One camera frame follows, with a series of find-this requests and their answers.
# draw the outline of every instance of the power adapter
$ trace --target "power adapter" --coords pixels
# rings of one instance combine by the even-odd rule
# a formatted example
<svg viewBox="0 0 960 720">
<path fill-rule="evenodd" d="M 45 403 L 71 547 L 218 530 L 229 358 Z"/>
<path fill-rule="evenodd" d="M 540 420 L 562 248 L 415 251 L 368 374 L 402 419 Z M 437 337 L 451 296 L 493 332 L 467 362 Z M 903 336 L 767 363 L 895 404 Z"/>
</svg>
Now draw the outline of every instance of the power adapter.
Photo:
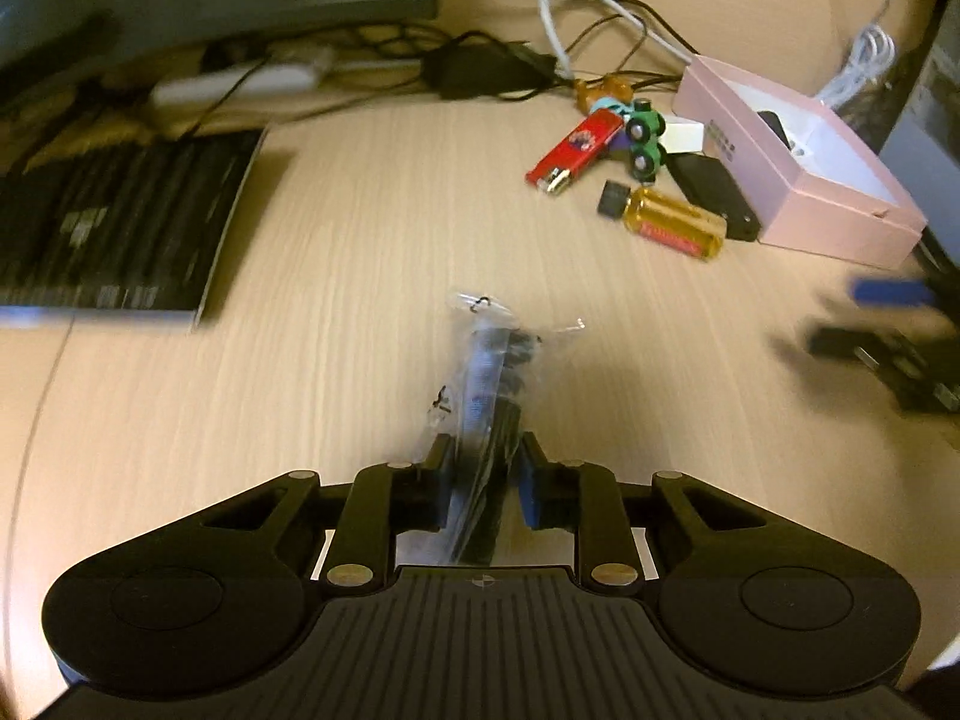
<svg viewBox="0 0 960 720">
<path fill-rule="evenodd" d="M 548 89 L 556 83 L 556 66 L 555 56 L 522 43 L 455 40 L 424 55 L 421 77 L 443 100 L 469 100 Z"/>
</svg>

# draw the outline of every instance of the coiled white cable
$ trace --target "coiled white cable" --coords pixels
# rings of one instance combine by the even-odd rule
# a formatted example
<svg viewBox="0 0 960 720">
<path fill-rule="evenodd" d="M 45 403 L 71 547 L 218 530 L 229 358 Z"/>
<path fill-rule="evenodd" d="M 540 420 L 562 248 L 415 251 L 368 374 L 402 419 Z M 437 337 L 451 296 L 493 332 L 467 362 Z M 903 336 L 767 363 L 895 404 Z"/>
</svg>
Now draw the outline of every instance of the coiled white cable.
<svg viewBox="0 0 960 720">
<path fill-rule="evenodd" d="M 890 9 L 890 2 L 883 0 L 877 16 L 853 38 L 847 64 L 817 95 L 824 105 L 839 108 L 852 100 L 868 82 L 879 79 L 893 66 L 896 44 L 878 23 Z"/>
<path fill-rule="evenodd" d="M 557 34 L 557 28 L 553 23 L 553 13 L 550 11 L 550 0 L 538 0 L 539 1 L 539 13 L 541 14 L 541 21 L 544 22 L 544 32 L 546 32 L 547 40 L 550 41 L 550 47 L 552 47 L 553 52 L 557 55 L 557 62 L 560 65 L 557 70 L 557 74 L 564 79 L 573 78 L 573 65 L 570 62 L 570 57 L 566 53 L 566 50 L 563 48 L 563 43 L 560 42 L 560 36 Z M 619 2 L 614 0 L 598 0 L 603 2 L 609 9 L 613 10 L 614 13 L 618 13 L 624 19 L 627 20 L 630 25 L 637 29 L 641 35 L 649 35 L 653 40 L 663 46 L 668 50 L 672 55 L 677 57 L 683 64 L 688 65 L 693 61 L 693 57 L 690 56 L 685 50 L 679 49 L 674 46 L 671 42 L 667 41 L 661 35 L 656 34 L 654 30 L 648 29 L 647 25 L 638 19 L 637 16 L 632 14 L 629 10 L 623 7 Z"/>
</svg>

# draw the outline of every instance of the pink cardboard box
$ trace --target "pink cardboard box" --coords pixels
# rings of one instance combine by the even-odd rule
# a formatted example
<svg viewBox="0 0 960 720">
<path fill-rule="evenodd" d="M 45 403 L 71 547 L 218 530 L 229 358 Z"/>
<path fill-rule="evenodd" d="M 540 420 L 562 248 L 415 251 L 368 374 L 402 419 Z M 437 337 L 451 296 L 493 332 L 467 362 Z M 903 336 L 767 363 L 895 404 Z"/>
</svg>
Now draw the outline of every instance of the pink cardboard box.
<svg viewBox="0 0 960 720">
<path fill-rule="evenodd" d="M 698 56 L 673 109 L 704 123 L 765 244 L 896 268 L 920 240 L 926 219 L 910 194 L 819 101 Z M 757 111 L 779 116 L 789 147 Z"/>
</svg>

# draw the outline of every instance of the black phone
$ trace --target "black phone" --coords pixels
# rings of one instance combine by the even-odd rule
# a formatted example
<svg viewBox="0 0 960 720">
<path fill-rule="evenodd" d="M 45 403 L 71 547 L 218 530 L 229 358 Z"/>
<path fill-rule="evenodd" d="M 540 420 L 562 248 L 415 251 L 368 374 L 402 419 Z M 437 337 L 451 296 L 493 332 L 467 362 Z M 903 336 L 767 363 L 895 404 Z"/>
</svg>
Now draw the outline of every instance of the black phone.
<svg viewBox="0 0 960 720">
<path fill-rule="evenodd" d="M 727 238 L 757 240 L 760 220 L 720 160 L 702 154 L 669 154 L 666 167 L 686 199 L 727 220 Z"/>
</svg>

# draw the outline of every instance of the bottle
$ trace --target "bottle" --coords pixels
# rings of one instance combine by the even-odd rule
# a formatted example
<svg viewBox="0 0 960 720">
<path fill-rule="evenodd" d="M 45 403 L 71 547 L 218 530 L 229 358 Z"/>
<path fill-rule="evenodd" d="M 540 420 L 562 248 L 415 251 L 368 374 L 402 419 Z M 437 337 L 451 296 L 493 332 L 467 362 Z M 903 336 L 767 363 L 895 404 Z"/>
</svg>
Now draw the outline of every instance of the bottle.
<svg viewBox="0 0 960 720">
<path fill-rule="evenodd" d="M 630 187 L 608 181 L 597 213 L 622 220 L 632 233 L 702 260 L 712 260 L 719 254 L 727 237 L 724 218 L 651 187 L 631 193 Z"/>
</svg>

